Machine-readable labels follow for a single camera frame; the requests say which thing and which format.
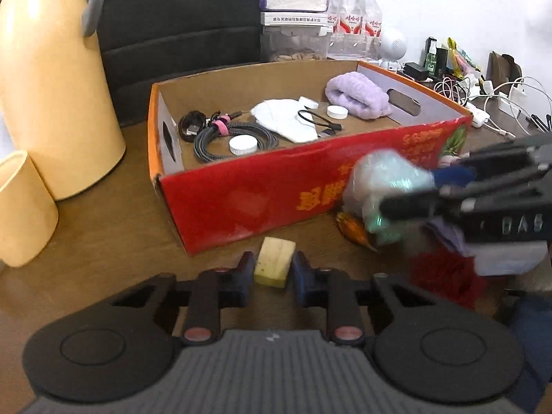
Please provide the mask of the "iridescent plastic bag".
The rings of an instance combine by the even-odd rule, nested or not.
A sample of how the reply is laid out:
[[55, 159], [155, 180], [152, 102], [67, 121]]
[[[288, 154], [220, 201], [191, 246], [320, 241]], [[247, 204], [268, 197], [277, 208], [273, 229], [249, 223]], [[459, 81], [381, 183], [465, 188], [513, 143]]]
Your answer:
[[365, 230], [375, 235], [376, 244], [386, 246], [399, 242], [401, 233], [381, 215], [381, 200], [434, 188], [430, 171], [415, 166], [395, 150], [375, 150], [354, 165], [343, 191], [343, 210], [360, 217]]

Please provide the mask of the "clear pack cotton pads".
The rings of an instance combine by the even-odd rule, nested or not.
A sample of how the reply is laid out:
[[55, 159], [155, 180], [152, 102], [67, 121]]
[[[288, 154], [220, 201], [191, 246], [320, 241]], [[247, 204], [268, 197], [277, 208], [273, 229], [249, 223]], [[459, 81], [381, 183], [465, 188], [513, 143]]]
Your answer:
[[525, 274], [543, 262], [548, 253], [545, 241], [469, 244], [460, 229], [441, 218], [430, 220], [427, 227], [450, 252], [472, 258], [474, 272], [481, 277]]

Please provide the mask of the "small yellow sponge block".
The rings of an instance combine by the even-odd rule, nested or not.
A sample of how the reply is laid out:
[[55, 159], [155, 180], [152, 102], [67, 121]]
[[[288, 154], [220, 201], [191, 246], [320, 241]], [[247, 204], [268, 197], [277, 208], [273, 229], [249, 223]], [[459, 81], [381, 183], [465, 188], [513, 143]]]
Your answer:
[[266, 236], [256, 260], [255, 282], [283, 289], [295, 250], [294, 241]]

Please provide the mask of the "white round tin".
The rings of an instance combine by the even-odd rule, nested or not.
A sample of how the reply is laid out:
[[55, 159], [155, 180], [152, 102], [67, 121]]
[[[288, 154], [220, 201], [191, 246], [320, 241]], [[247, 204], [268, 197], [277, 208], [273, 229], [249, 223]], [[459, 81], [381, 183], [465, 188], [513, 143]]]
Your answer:
[[258, 140], [251, 135], [238, 135], [230, 138], [228, 146], [235, 156], [248, 155], [258, 150]]
[[348, 109], [342, 106], [330, 105], [326, 108], [326, 114], [333, 120], [344, 120], [348, 117]]

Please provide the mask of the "navy blue zip case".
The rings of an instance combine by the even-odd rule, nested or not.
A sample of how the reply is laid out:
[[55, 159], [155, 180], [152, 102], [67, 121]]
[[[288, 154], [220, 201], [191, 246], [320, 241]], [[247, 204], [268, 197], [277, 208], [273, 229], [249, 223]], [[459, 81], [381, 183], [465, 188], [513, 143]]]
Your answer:
[[510, 400], [535, 413], [551, 382], [551, 298], [516, 290], [508, 324], [525, 353], [525, 363]]

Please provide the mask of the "white cloth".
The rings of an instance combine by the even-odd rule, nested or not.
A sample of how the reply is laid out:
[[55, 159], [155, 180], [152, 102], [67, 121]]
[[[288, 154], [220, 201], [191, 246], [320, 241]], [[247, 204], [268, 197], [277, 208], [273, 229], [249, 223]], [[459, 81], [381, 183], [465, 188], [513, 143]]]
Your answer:
[[250, 113], [255, 121], [286, 140], [301, 144], [317, 140], [313, 116], [298, 114], [304, 107], [293, 99], [269, 99], [254, 106]]

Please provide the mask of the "white earbuds case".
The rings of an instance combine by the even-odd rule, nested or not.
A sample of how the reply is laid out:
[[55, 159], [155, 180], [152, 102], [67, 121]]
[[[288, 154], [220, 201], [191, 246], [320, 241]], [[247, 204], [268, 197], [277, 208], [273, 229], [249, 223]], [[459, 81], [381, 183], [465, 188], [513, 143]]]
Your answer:
[[477, 108], [471, 102], [467, 102], [465, 108], [467, 108], [472, 115], [472, 127], [476, 129], [482, 128], [483, 125], [490, 120], [490, 115], [486, 111]]

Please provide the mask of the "white power strip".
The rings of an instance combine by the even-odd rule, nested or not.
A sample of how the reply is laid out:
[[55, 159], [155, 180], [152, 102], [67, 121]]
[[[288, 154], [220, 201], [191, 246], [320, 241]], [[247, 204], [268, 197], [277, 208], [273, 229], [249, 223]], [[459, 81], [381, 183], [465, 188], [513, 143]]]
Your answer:
[[499, 110], [517, 121], [526, 121], [526, 117], [531, 115], [544, 121], [545, 115], [550, 112], [550, 101], [536, 81], [505, 83], [498, 86], [494, 93]]

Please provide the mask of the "green black bottle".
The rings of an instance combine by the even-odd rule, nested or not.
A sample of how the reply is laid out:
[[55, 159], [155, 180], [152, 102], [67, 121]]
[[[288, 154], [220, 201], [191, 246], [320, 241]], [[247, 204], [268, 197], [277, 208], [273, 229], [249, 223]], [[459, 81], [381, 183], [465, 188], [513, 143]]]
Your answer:
[[429, 37], [426, 40], [424, 67], [430, 76], [439, 78], [447, 69], [448, 49], [437, 45], [437, 39]]

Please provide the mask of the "small white robot figure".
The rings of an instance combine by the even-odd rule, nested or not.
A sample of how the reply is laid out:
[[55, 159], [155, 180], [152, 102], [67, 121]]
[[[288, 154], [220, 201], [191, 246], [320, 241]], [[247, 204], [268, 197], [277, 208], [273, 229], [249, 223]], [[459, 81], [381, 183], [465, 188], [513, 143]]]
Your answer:
[[401, 69], [400, 60], [406, 54], [407, 45], [402, 40], [382, 39], [380, 43], [380, 66], [388, 71]]

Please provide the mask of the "water bottle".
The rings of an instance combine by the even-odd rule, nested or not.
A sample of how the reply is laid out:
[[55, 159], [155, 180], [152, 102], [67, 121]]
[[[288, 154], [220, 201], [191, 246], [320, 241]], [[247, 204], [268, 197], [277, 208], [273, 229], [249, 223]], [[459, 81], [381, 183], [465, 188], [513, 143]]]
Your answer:
[[346, 0], [344, 10], [344, 52], [350, 56], [361, 57], [366, 49], [366, 37], [363, 32], [364, 0]]
[[329, 55], [343, 54], [346, 31], [342, 27], [342, 18], [345, 14], [344, 0], [329, 0], [327, 21], [332, 28], [328, 46]]
[[365, 0], [364, 31], [367, 37], [367, 55], [379, 58], [381, 44], [382, 13], [377, 0]]

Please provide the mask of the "middle water bottle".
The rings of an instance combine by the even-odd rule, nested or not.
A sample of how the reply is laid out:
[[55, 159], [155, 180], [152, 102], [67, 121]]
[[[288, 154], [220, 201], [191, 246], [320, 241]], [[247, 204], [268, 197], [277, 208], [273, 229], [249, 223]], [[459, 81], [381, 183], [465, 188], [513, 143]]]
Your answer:
[[361, 57], [366, 49], [366, 37], [363, 32], [364, 0], [346, 0], [344, 10], [344, 52], [350, 56]]

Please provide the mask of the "left water bottle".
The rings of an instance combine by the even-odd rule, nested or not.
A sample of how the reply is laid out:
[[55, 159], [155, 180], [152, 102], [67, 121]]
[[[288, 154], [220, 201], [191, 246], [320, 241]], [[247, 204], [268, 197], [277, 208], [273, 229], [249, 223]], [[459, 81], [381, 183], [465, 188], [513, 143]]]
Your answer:
[[329, 55], [343, 54], [346, 31], [342, 27], [342, 18], [345, 14], [344, 0], [329, 0], [327, 21], [332, 28], [328, 46]]

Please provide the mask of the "clear plastic container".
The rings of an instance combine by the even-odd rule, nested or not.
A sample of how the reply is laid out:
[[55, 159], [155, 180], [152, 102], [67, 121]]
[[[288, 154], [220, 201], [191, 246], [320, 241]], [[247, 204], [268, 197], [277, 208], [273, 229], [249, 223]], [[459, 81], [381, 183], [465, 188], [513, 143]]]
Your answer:
[[266, 26], [261, 34], [263, 62], [326, 59], [331, 34], [323, 26]]

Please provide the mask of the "white flat box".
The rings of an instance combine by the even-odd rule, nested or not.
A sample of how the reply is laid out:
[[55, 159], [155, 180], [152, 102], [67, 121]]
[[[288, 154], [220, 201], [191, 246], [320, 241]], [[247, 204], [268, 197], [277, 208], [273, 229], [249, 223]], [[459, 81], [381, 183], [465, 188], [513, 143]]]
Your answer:
[[294, 11], [262, 11], [261, 24], [264, 26], [326, 26], [326, 13]]

